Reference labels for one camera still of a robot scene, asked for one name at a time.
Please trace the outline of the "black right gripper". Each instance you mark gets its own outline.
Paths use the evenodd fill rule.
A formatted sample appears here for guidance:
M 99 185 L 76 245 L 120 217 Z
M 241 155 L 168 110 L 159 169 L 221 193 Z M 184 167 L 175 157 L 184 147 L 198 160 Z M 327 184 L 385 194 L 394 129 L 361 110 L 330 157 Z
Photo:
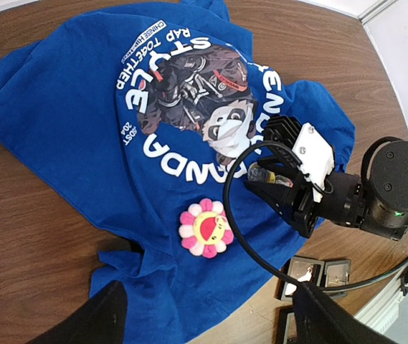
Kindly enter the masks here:
M 257 159 L 259 167 L 275 175 L 295 179 L 302 165 L 296 154 L 285 145 L 267 145 L 270 156 Z M 364 217 L 364 190 L 357 175 L 332 172 L 326 176 L 325 188 L 318 192 L 319 202 L 313 193 L 318 187 L 301 175 L 294 187 L 262 181 L 245 181 L 245 187 L 262 199 L 287 222 L 299 235 L 311 237 L 319 219 L 348 228 L 358 228 Z

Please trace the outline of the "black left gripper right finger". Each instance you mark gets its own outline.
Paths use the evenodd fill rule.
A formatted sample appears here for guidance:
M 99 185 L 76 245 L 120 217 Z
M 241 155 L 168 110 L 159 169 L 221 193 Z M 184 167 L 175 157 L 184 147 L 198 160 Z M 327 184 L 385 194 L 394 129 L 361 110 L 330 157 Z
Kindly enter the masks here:
M 298 343 L 384 344 L 389 338 L 355 320 L 318 286 L 302 282 L 293 294 Z

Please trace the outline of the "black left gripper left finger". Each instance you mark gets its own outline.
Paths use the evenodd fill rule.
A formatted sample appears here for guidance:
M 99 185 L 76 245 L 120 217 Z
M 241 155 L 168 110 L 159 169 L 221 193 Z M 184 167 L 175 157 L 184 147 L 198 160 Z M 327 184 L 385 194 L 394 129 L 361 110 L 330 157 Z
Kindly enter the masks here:
M 122 282 L 112 281 L 67 319 L 30 343 L 122 343 L 127 305 Z

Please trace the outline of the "blue printed t-shirt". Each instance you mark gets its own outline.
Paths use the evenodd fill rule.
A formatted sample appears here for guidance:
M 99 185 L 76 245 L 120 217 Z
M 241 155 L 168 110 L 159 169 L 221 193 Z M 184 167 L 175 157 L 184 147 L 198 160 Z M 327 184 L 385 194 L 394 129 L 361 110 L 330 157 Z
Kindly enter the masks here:
M 0 142 L 91 224 L 141 246 L 100 253 L 92 276 L 92 292 L 124 284 L 126 343 L 187 343 L 269 280 L 235 239 L 213 259 L 190 254 L 179 217 L 222 202 L 274 115 L 310 123 L 346 168 L 354 124 L 321 84 L 284 85 L 255 63 L 223 1 L 92 11 L 0 60 Z

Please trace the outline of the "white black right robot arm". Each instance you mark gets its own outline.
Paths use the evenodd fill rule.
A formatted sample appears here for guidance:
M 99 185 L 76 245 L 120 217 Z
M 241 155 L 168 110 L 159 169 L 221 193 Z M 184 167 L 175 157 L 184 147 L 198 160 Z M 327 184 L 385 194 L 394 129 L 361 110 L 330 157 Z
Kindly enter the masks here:
M 259 160 L 269 172 L 291 179 L 292 186 L 249 178 L 245 185 L 271 206 L 299 235 L 310 238 L 319 219 L 399 240 L 408 230 L 408 141 L 384 137 L 365 152 L 361 173 L 331 171 L 322 187 L 275 154 Z M 408 284 L 408 258 L 404 263 Z

